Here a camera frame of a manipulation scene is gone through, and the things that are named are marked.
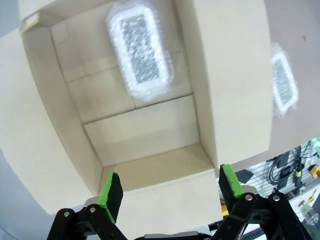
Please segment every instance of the pegboard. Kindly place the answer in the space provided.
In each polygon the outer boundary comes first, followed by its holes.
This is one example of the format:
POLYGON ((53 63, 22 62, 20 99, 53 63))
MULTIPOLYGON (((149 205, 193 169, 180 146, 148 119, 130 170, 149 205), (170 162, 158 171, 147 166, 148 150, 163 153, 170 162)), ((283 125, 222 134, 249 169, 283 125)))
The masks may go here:
MULTIPOLYGON (((301 145, 301 157, 307 157, 309 155, 309 148, 310 146, 308 145, 308 143, 306 142, 305 144, 301 145)), ((292 149, 289 153, 289 157, 288 157, 288 165, 287 166, 292 166, 294 164, 294 159, 295 159, 295 150, 292 149)), ((307 161, 307 159, 302 159, 302 163, 305 164, 307 161)), ((271 164, 273 163, 273 161, 270 162, 261 162, 259 164, 256 164, 254 166, 248 167, 246 168, 247 170, 251 171, 253 173, 253 176, 251 177, 251 179, 246 183, 241 183, 241 185, 248 185, 248 186, 253 186, 257 189, 259 195, 261 197, 266 198, 267 196, 269 196, 270 194, 272 194, 274 188, 277 188, 276 185, 271 185, 268 183, 266 176, 267 176, 267 171, 268 168, 271 166, 271 164)), ((273 175, 275 176, 277 173, 280 173, 282 167, 280 168, 275 168, 273 175)), ((302 178, 301 181, 303 184, 305 184, 306 186, 311 184, 312 182, 315 181, 315 179, 311 176, 311 174, 308 171, 308 166, 306 166, 303 170, 302 170, 302 178)), ((219 187, 219 178, 216 179, 216 184, 218 186, 218 191, 219 191, 219 196, 221 199, 223 199, 220 187, 219 187)), ((294 174, 291 174, 287 180, 287 184, 284 188, 280 189, 279 192, 287 194, 290 191, 294 190, 295 187, 295 183, 294 183, 294 174)))

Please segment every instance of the cardboard box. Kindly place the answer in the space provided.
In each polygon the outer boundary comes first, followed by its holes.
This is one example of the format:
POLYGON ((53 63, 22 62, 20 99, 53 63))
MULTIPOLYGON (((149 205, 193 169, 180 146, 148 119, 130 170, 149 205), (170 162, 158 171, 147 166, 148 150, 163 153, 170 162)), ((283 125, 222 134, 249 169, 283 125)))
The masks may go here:
MULTIPOLYGON (((15 154, 12 145, 4 146, 13 170, 50 214, 98 195, 107 175, 117 172, 127 191, 118 224, 128 238, 141 235, 127 224, 130 218, 158 218, 144 233, 221 219, 214 169, 266 151, 273 116, 264 1, 151 3, 176 75, 171 93, 149 103, 128 96, 117 70, 104 26, 114 4, 109 0, 20 1, 24 49, 16 32, 0 42, 10 48, 10 38, 17 41, 11 51, 24 74, 13 75, 14 62, 6 63, 8 77, 18 78, 15 84, 7 80, 18 99, 9 96, 3 105, 9 114, 4 126, 23 124, 23 136, 32 134, 29 142, 18 141, 23 148, 15 154), (18 94, 27 87, 30 96, 18 94), (8 107, 14 101, 20 102, 14 106, 20 119, 12 123, 8 107), (34 118, 41 116, 36 122, 26 121, 26 104, 35 108, 34 118), (21 164, 23 156, 32 164, 21 164), (188 199, 196 208, 189 216, 188 199), (176 214, 164 224, 168 211, 176 214)), ((8 136, 16 141, 18 132, 8 136)))

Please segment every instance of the open cardboard box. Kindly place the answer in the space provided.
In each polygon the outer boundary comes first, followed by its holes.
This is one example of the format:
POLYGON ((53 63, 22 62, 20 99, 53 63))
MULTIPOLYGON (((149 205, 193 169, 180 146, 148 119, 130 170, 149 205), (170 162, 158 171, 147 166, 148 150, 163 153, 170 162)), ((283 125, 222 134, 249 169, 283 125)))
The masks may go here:
POLYGON ((33 77, 26 70, 29 81, 21 84, 32 85, 54 131, 44 137, 34 126, 32 140, 45 159, 21 165, 21 150, 7 160, 38 203, 50 214, 80 205, 117 172, 126 191, 118 224, 127 237, 139 237, 142 223, 147 232, 171 233, 221 219, 214 169, 269 148, 264 1, 152 0, 175 79, 169 94, 148 103, 124 87, 105 26, 113 1, 57 0, 32 10, 22 2, 33 77), (49 139, 55 147, 41 149, 49 139), (128 226, 128 215, 136 223, 128 226), (150 222, 155 216, 161 224, 150 222))

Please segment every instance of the black plastic part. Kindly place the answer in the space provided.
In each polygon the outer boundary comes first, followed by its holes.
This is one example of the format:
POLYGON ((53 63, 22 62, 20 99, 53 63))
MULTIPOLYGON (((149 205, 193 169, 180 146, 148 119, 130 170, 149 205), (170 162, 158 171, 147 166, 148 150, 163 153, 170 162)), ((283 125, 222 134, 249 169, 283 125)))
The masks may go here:
POLYGON ((102 240, 127 240, 123 233, 113 224, 107 213, 97 204, 91 204, 85 209, 85 216, 102 240))
POLYGON ((300 157, 302 157, 301 156, 301 146, 297 146, 296 148, 294 148, 295 149, 295 151, 296 151, 296 157, 297 158, 300 158, 300 157))
POLYGON ((260 196, 259 194, 256 194, 255 197, 256 202, 248 223, 268 226, 273 220, 273 213, 270 209, 268 199, 260 196))
POLYGON ((277 222, 276 229, 262 228, 267 239, 301 239, 311 240, 310 235, 302 226, 295 212, 283 193, 273 193, 268 197, 269 204, 273 209, 274 218, 277 222))
POLYGON ((314 168, 315 164, 308 167, 308 171, 310 172, 314 168))
POLYGON ((290 151, 287 151, 279 157, 278 162, 276 164, 276 167, 278 169, 284 167, 288 163, 289 155, 290 151))
POLYGON ((277 157, 271 158, 271 159, 269 159, 269 160, 267 160, 267 161, 265 161, 265 162, 266 162, 266 163, 272 162, 272 161, 276 160, 276 158, 277 158, 277 157))
POLYGON ((295 173, 293 176, 294 186, 296 188, 301 188, 303 186, 303 183, 302 183, 302 169, 303 168, 304 168, 304 166, 301 163, 301 159, 300 159, 297 166, 296 166, 295 173))
POLYGON ((259 227, 255 230, 252 230, 251 232, 244 234, 241 240, 254 240, 254 239, 257 239, 258 237, 261 237, 264 234, 265 232, 259 227))
POLYGON ((71 239, 87 239, 87 236, 96 235, 96 231, 86 217, 86 208, 75 213, 74 220, 68 231, 71 239))
POLYGON ((223 170, 223 165, 220 166, 219 187, 221 189, 226 208, 228 209, 228 212, 231 213, 237 199, 234 196, 228 178, 223 170))
POLYGON ((222 222, 223 220, 208 224, 209 230, 210 231, 217 230, 219 226, 222 224, 222 222))
POLYGON ((64 240, 68 236, 68 228, 75 217, 75 211, 70 208, 60 209, 53 220, 47 240, 64 240))
POLYGON ((119 175, 114 172, 112 174, 112 182, 108 193, 108 199, 106 201, 106 207, 115 222, 117 221, 123 196, 124 191, 121 186, 119 175))
POLYGON ((287 177, 290 175, 290 173, 291 173, 291 166, 286 166, 285 168, 281 169, 279 179, 284 179, 284 181, 278 184, 276 188, 277 190, 283 189, 287 185, 287 182, 288 182, 287 177))
POLYGON ((223 220, 211 240, 236 240, 239 236, 242 236, 248 225, 256 200, 256 195, 253 193, 243 194, 230 214, 223 220), (246 200, 247 195, 251 196, 251 200, 246 200))
POLYGON ((235 173, 240 183, 246 184, 254 175, 251 171, 244 169, 235 173))

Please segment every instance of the green rubber pad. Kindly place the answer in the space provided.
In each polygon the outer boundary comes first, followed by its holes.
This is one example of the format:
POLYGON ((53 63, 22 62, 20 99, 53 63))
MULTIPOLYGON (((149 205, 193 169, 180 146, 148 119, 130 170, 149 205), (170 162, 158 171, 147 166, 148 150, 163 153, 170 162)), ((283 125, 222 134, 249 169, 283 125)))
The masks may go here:
POLYGON ((240 198, 245 192, 242 186, 240 185, 240 182, 235 174, 235 171, 233 170, 230 164, 224 164, 222 168, 226 175, 226 178, 228 179, 233 196, 235 198, 240 198))
POLYGON ((123 196, 124 192, 121 187, 119 175, 114 172, 107 178, 97 203, 100 207, 105 209, 110 221, 114 224, 117 221, 123 196))

